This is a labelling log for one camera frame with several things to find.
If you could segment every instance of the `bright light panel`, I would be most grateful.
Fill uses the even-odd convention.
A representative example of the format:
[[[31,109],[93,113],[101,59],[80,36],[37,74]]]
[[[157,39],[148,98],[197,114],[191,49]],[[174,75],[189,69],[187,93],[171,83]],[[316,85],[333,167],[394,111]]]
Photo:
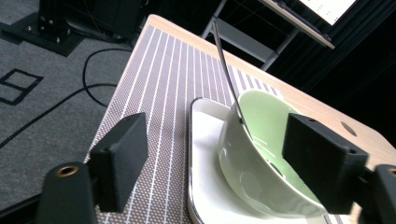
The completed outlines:
[[[323,20],[334,25],[355,0],[300,0]]]

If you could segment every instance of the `black square marking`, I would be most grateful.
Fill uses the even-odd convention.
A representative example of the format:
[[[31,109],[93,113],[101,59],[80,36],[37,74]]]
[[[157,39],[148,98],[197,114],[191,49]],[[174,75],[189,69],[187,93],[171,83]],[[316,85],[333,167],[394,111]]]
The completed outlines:
[[[0,77],[0,102],[8,105],[19,104],[42,79],[43,77],[14,68]]]

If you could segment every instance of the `table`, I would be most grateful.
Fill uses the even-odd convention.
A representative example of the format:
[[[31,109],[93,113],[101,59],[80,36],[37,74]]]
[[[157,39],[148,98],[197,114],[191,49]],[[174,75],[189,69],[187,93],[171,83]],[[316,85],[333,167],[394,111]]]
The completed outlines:
[[[369,152],[370,168],[395,164],[396,150],[375,130],[228,52],[225,57],[237,92],[249,88],[271,91]],[[93,147],[123,117],[146,112],[148,160],[124,212],[98,213],[99,222],[191,222],[187,208],[188,116],[197,97],[233,103],[216,47],[165,19],[149,16],[92,142]]]

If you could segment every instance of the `gray carpet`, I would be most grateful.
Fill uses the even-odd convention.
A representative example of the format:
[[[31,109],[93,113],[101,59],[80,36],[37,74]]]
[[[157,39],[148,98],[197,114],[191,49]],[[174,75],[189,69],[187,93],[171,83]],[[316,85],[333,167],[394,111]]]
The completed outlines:
[[[37,11],[38,0],[0,1],[0,22],[12,24]],[[6,82],[27,87],[42,80],[17,105],[0,102],[0,144],[26,123],[69,94],[81,89],[81,74],[87,57],[99,50],[130,49],[85,38],[68,56],[27,42],[19,45],[0,39],[0,78],[21,70]],[[106,51],[93,56],[87,67],[87,84],[117,84],[130,52]],[[108,104],[114,87],[97,87],[92,94]],[[21,91],[0,84],[0,98],[15,100]],[[106,108],[81,92],[50,112],[0,148],[0,210],[40,192],[44,175],[67,161],[83,161]]]

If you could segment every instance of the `white tray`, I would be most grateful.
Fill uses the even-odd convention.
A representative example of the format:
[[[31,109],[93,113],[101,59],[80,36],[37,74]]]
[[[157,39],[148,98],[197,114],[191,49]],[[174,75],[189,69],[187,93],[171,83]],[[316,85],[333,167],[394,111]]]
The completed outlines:
[[[324,217],[279,218],[257,212],[233,192],[219,166],[219,132],[230,108],[209,99],[191,103],[189,213],[194,223],[326,224]]]

